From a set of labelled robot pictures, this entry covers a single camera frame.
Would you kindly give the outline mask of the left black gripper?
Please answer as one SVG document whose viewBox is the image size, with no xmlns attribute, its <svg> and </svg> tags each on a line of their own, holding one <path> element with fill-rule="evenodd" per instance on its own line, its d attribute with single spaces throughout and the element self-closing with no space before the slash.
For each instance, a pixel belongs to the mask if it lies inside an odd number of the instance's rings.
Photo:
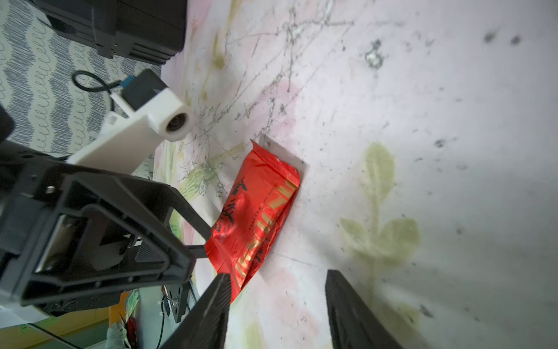
<svg viewBox="0 0 558 349">
<path fill-rule="evenodd" d="M 189 280 L 203 252 L 173 234 L 170 217 L 179 214 L 204 239 L 211 228 L 177 189 L 91 172 L 64 180 L 72 164 L 9 141 L 14 128 L 2 110 L 3 316 L 106 308 L 120 292 Z"/>
</svg>

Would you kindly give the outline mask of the red tea bag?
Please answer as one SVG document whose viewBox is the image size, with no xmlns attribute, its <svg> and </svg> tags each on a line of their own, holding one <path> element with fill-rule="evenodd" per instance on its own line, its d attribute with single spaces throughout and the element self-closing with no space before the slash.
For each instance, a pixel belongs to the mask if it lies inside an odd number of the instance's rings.
<svg viewBox="0 0 558 349">
<path fill-rule="evenodd" d="M 230 276 L 231 302 L 264 263 L 301 184 L 295 167 L 252 145 L 205 244 L 216 272 Z"/>
</svg>

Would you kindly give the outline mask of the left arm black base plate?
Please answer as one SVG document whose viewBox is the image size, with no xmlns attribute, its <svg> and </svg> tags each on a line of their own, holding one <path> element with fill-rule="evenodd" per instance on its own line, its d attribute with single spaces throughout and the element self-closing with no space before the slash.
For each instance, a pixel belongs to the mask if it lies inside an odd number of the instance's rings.
<svg viewBox="0 0 558 349">
<path fill-rule="evenodd" d="M 165 313 L 179 324 L 190 313 L 197 301 L 192 282 L 163 285 L 161 291 L 164 296 L 162 305 Z"/>
</svg>

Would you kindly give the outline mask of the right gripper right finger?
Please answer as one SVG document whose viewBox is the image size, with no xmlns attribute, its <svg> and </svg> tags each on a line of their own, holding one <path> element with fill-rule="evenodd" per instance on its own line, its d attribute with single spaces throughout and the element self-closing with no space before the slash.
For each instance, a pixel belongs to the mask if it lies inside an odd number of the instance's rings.
<svg viewBox="0 0 558 349">
<path fill-rule="evenodd" d="M 340 271 L 329 270 L 325 282 L 325 299 L 334 349 L 403 348 L 373 315 Z"/>
</svg>

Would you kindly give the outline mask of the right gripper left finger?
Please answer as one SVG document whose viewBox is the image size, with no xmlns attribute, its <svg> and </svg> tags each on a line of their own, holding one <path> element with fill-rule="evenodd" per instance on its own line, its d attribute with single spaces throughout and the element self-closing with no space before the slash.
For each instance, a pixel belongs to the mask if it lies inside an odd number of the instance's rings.
<svg viewBox="0 0 558 349">
<path fill-rule="evenodd" d="M 162 349 L 223 349 L 228 330 L 231 279 L 218 274 Z"/>
</svg>

